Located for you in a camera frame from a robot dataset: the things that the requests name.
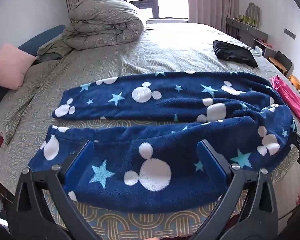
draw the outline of chair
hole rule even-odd
[[[292,62],[280,51],[277,51],[275,57],[269,57],[269,60],[279,69],[282,73],[287,76],[288,71],[292,67]]]
[[[294,85],[294,87],[300,91],[300,81],[294,76],[291,75],[289,77],[289,81],[292,83],[292,85]]]

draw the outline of pink pillow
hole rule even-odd
[[[35,59],[10,44],[4,44],[0,49],[0,86],[18,90]]]

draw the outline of yellow stool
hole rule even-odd
[[[291,75],[289,77],[289,81],[292,83],[292,85],[294,85],[294,87],[300,91],[300,81],[294,76]]]

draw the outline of pink garment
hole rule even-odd
[[[300,97],[282,80],[279,75],[271,79],[272,86],[281,95],[283,101],[300,119]]]

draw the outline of rolled comforter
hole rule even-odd
[[[139,9],[123,0],[82,0],[69,17],[62,39],[77,50],[135,41],[146,25]]]

